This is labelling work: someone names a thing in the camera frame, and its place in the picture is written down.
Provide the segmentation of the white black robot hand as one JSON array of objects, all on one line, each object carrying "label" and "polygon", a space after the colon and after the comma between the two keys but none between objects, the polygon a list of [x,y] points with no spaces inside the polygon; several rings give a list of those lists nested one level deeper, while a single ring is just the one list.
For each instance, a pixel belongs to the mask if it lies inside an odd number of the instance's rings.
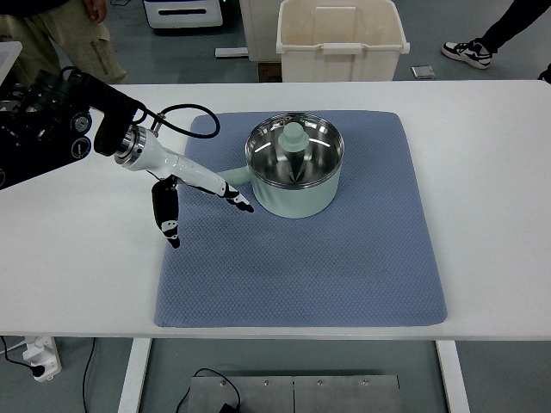
[{"label": "white black robot hand", "polygon": [[175,249],[180,246],[179,184],[217,195],[241,211],[254,211],[250,202],[224,178],[163,147],[155,134],[142,126],[133,126],[128,130],[121,148],[115,153],[115,161],[127,170],[146,170],[158,179],[152,187],[154,219],[159,230]]}]

